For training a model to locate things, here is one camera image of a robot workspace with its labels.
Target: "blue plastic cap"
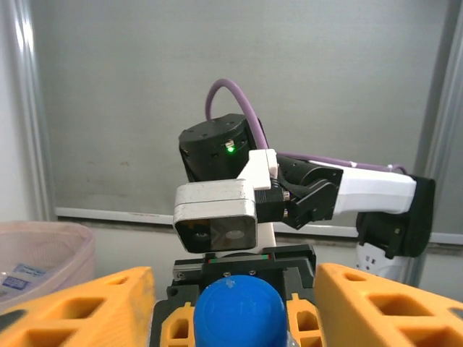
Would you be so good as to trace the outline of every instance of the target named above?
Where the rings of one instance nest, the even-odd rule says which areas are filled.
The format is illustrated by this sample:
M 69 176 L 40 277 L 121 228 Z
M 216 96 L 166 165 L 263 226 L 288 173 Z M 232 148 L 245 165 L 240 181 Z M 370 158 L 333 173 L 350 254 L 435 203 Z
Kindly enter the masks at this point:
M 207 287 L 193 324 L 196 347 L 286 346 L 283 301 L 270 284 L 252 276 L 230 276 Z

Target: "purple cable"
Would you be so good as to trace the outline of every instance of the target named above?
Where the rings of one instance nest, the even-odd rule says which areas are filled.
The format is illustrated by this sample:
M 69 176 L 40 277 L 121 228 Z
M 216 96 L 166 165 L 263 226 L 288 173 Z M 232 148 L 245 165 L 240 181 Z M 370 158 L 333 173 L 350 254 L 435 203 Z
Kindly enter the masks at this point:
M 250 126 L 252 135 L 255 140 L 255 144 L 258 149 L 265 150 L 268 149 L 267 139 L 263 133 L 262 127 L 260 126 L 259 119 L 254 112 L 254 109 L 251 106 L 251 103 L 246 98 L 246 95 L 243 91 L 238 87 L 238 85 L 228 79 L 219 79 L 214 82 L 212 87 L 209 90 L 208 97 L 205 100 L 205 118 L 210 121 L 212 120 L 211 116 L 211 106 L 214 96 L 216 95 L 217 91 L 225 87 L 228 89 L 235 99 L 237 100 L 239 107 L 241 107 L 243 114 L 246 116 L 247 123 Z M 338 165 L 338 166 L 346 166 L 346 167 L 353 167 L 353 162 L 343 159 L 336 159 L 330 157 L 323 157 L 319 155 L 306 155 L 306 154 L 297 154 L 297 153 L 279 153 L 281 155 L 285 155 L 290 158 L 300 159 L 300 160 L 311 160 L 311 161 L 320 161 L 321 163 L 327 163 L 331 165 Z M 374 164 L 366 164 L 366 163 L 355 163 L 355 168 L 362 168 L 365 170 L 372 170 L 372 171 L 385 171 L 385 172 L 392 172 L 396 170 L 400 170 L 403 174 L 407 174 L 407 170 L 400 164 L 393 164 L 389 166 L 381 166 L 381 165 L 374 165 Z

